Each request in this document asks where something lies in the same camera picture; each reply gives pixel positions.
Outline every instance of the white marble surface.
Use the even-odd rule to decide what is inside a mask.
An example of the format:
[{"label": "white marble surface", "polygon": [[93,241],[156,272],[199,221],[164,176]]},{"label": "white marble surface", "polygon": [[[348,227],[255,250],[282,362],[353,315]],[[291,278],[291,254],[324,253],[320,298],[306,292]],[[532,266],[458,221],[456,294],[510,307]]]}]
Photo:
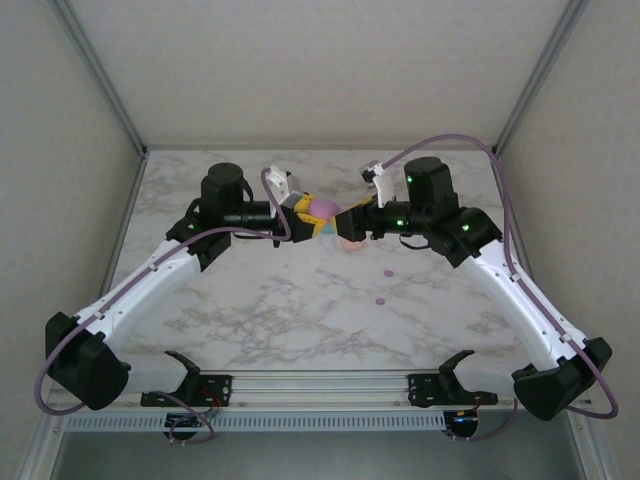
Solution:
[{"label": "white marble surface", "polygon": [[[368,196],[358,168],[389,151],[154,151],[145,173],[116,281],[144,261],[199,196],[217,162],[243,167],[257,199],[259,172],[275,164],[302,188],[342,207]],[[437,155],[461,204],[502,225],[488,159],[480,152]],[[393,169],[406,198],[402,166]],[[384,275],[385,269],[394,272]],[[376,305],[383,298],[383,306]],[[510,357],[518,341],[491,302],[431,251],[410,251],[395,235],[345,253],[335,235],[300,244],[234,240],[203,275],[167,298],[128,343],[131,353],[177,350],[204,369],[325,370],[435,368],[464,348]]]}]

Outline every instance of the purple cable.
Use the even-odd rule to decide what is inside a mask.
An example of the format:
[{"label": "purple cable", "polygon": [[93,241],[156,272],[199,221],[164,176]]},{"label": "purple cable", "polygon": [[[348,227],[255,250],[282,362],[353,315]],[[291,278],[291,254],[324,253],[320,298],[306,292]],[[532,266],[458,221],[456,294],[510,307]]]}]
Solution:
[{"label": "purple cable", "polygon": [[485,433],[484,435],[478,435],[478,436],[473,436],[473,437],[457,437],[451,431],[447,431],[446,434],[454,442],[457,441],[457,440],[462,440],[464,442],[480,442],[482,440],[489,440],[490,438],[493,438],[496,435],[500,435],[507,428],[509,428],[511,425],[513,425],[513,422],[516,421],[516,414],[517,413],[518,413],[518,399],[514,398],[513,399],[513,410],[511,410],[511,415],[509,415],[509,418],[507,419],[506,422],[504,422],[500,427],[496,428],[495,430],[493,430],[493,431],[491,431],[489,433]]},{"label": "purple cable", "polygon": [[[510,215],[511,195],[509,193],[509,182],[507,180],[507,174],[504,170],[504,166],[498,160],[498,158],[494,155],[494,153],[491,151],[489,147],[487,147],[484,143],[482,143],[477,138],[469,137],[468,135],[462,135],[459,133],[438,135],[436,137],[427,138],[426,140],[418,142],[415,145],[407,148],[405,151],[400,152],[391,160],[384,163],[382,167],[384,169],[387,169],[390,166],[392,166],[394,163],[396,163],[398,160],[406,157],[410,153],[416,150],[419,150],[420,148],[426,147],[431,143],[439,142],[441,140],[463,140],[465,142],[474,144],[476,147],[478,147],[480,150],[482,150],[484,153],[487,154],[487,156],[489,157],[489,160],[491,161],[491,164],[498,172],[498,176],[500,177],[500,183],[502,184],[502,193],[500,195],[500,198],[502,200],[502,207],[504,211],[504,256],[507,261],[509,272],[511,273],[511,275],[515,275],[516,273],[518,273],[518,271],[516,270],[515,265],[513,264],[513,258],[511,258],[511,242],[509,241],[509,238],[512,235],[511,215]],[[542,302],[540,302],[538,297],[536,297],[536,295],[531,291],[531,289],[527,286],[527,284],[524,283],[522,279],[518,280],[516,283],[522,289],[522,291],[531,299],[531,301],[535,304],[535,306],[538,307],[538,309],[542,312],[542,314],[546,317],[546,319],[549,320],[549,323],[553,325],[553,328],[555,328],[560,335],[565,335],[567,331],[562,327],[560,322],[558,322],[553,317],[551,312],[547,310],[547,308],[542,304]],[[605,419],[605,420],[615,418],[618,415],[618,402],[616,400],[615,395],[611,391],[611,388],[609,387],[609,384],[607,383],[606,379],[604,378],[600,370],[598,370],[598,367],[594,365],[591,359],[587,356],[586,353],[582,351],[582,349],[578,346],[578,344],[574,340],[571,339],[567,343],[571,346],[571,348],[575,350],[576,354],[578,354],[578,356],[589,367],[589,370],[591,370],[591,373],[593,373],[594,377],[598,380],[598,383],[600,383],[602,390],[604,391],[605,395],[607,396],[607,399],[609,400],[609,403],[611,404],[611,411],[608,413],[597,413],[597,412],[590,412],[588,410],[583,410],[583,409],[572,407],[572,406],[568,406],[567,410],[570,410],[574,413],[579,413],[580,415],[584,415],[585,417],[599,418],[599,419]]]},{"label": "purple cable", "polygon": [[[201,240],[201,239],[203,239],[205,237],[208,237],[209,235],[215,235],[216,233],[235,233],[235,232],[237,232],[237,233],[248,233],[248,234],[256,235],[256,236],[258,236],[260,238],[266,238],[266,239],[269,239],[269,240],[277,240],[277,241],[281,241],[281,242],[286,242],[287,240],[289,240],[289,238],[291,238],[291,228],[289,227],[289,223],[287,222],[287,218],[284,216],[284,212],[282,211],[282,208],[280,207],[280,205],[276,201],[275,197],[273,196],[273,193],[271,193],[271,190],[269,189],[269,184],[267,183],[267,173],[268,172],[269,172],[268,168],[265,168],[264,170],[262,170],[262,172],[260,173],[260,180],[262,182],[262,186],[264,187],[265,191],[267,192],[267,196],[269,197],[269,201],[275,207],[276,212],[278,214],[278,218],[282,222],[282,225],[283,225],[284,231],[285,231],[284,236],[280,237],[280,236],[277,236],[277,235],[270,235],[268,233],[257,232],[257,231],[249,230],[248,228],[242,228],[242,227],[213,228],[211,230],[206,230],[206,231],[204,231],[202,233],[199,233],[198,235],[196,235],[196,236],[190,238],[189,240],[181,243],[180,245],[172,248],[167,253],[162,255],[156,262],[154,262],[155,266],[157,267],[159,265],[162,265],[162,263],[164,263],[167,259],[169,259],[171,256],[175,255],[180,250],[183,250],[183,249],[187,248],[189,245],[191,245],[191,244],[193,244],[193,243],[197,242],[198,240]],[[113,295],[113,297],[111,297],[107,302],[105,302],[105,304],[102,305],[98,309],[98,312],[101,313],[101,314],[104,314],[118,300],[120,300],[127,292],[129,292],[134,286],[136,286],[138,284],[138,282],[140,282],[144,277],[146,277],[148,274],[150,274],[153,271],[154,270],[152,270],[149,267],[147,267],[144,270],[142,270],[140,273],[138,273],[138,275],[136,275],[134,278],[132,278],[131,281],[129,281],[124,287],[122,287],[120,290],[118,290]],[[45,360],[44,365],[42,366],[42,368],[40,369],[40,372],[38,373],[38,376],[36,377],[36,383],[35,383],[35,386],[33,388],[33,397],[35,399],[36,405],[38,405],[40,410],[42,410],[44,413],[47,413],[49,415],[56,415],[56,416],[69,415],[71,413],[77,412],[82,407],[84,407],[84,403],[80,403],[80,404],[78,404],[78,405],[76,405],[74,407],[68,408],[66,410],[55,410],[55,409],[51,408],[49,405],[46,404],[46,402],[42,398],[42,383],[44,382],[44,378],[47,375],[47,372],[49,371],[49,368],[51,368],[51,365],[53,365],[53,362],[56,360],[56,358],[58,358],[58,355],[60,355],[60,352],[62,352],[62,350],[64,350],[64,348],[81,331],[83,331],[85,328],[87,328],[89,325],[91,325],[97,319],[98,319],[98,317],[96,317],[96,315],[93,314],[89,318],[87,318],[84,322],[78,324],[78,326],[75,327],[69,333],[69,335],[64,337],[60,341],[60,343],[58,343],[58,345],[56,345],[56,347],[53,349],[53,351],[49,354],[49,356]]]},{"label": "purple cable", "polygon": [[215,432],[213,431],[213,425],[211,425],[211,422],[203,413],[196,412],[189,405],[184,403],[178,397],[171,395],[170,393],[166,393],[166,392],[153,392],[153,393],[160,395],[168,400],[171,400],[172,402],[177,403],[182,408],[184,408],[187,412],[190,413],[190,415],[185,415],[184,417],[180,417],[171,424],[171,428],[169,429],[169,443],[173,444],[176,441],[176,439],[173,438],[173,431],[176,429],[176,427],[180,425],[182,422],[185,422],[188,419],[194,418],[194,417],[199,418],[200,421],[209,429],[209,436],[203,437],[203,438],[189,439],[189,440],[178,440],[180,444],[184,447],[185,445],[195,445],[197,443],[204,443],[213,439],[213,435],[215,434]]}]

